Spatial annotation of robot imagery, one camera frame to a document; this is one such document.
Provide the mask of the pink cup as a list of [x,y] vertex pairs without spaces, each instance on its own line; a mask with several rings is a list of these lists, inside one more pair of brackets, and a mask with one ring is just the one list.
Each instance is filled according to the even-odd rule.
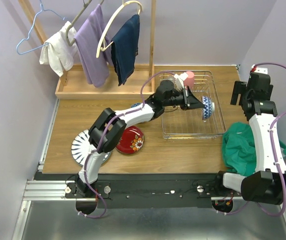
[[184,85],[188,86],[191,90],[194,87],[194,83],[195,83],[195,75],[192,71],[186,71],[187,77],[184,80]]

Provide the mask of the blue white patterned bowl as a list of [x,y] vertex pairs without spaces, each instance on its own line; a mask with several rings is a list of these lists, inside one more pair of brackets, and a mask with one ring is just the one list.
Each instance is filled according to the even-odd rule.
[[215,103],[208,96],[202,96],[202,104],[204,105],[202,109],[202,120],[207,120],[215,111]]

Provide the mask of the red floral plate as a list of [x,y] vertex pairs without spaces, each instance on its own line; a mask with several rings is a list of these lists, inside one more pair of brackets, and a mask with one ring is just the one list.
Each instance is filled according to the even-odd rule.
[[116,149],[122,154],[134,154],[142,149],[144,142],[143,131],[136,126],[131,126],[123,132]]

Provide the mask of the clear drinking glass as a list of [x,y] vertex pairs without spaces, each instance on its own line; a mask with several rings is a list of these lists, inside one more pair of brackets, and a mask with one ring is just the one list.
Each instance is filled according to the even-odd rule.
[[166,78],[166,80],[171,81],[173,85],[176,86],[176,79],[173,76],[169,76],[168,78]]

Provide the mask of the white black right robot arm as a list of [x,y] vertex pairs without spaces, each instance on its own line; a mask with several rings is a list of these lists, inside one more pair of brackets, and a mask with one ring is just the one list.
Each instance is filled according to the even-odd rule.
[[230,190],[239,192],[250,202],[280,205],[286,198],[286,164],[278,139],[278,113],[270,100],[273,90],[266,73],[251,72],[249,80],[236,81],[231,97],[232,105],[240,105],[253,132],[257,163],[250,176],[220,171],[220,179],[213,182],[213,191],[224,196]]

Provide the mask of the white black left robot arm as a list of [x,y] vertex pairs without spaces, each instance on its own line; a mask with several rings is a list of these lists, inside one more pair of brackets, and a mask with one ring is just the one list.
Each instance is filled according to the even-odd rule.
[[140,105],[120,111],[106,108],[88,130],[88,146],[81,148],[83,167],[78,173],[76,191],[84,198],[93,194],[93,183],[105,156],[118,145],[124,131],[136,124],[152,121],[165,112],[165,107],[182,110],[204,109],[188,86],[176,80],[179,88],[168,79],[161,81],[156,91]]

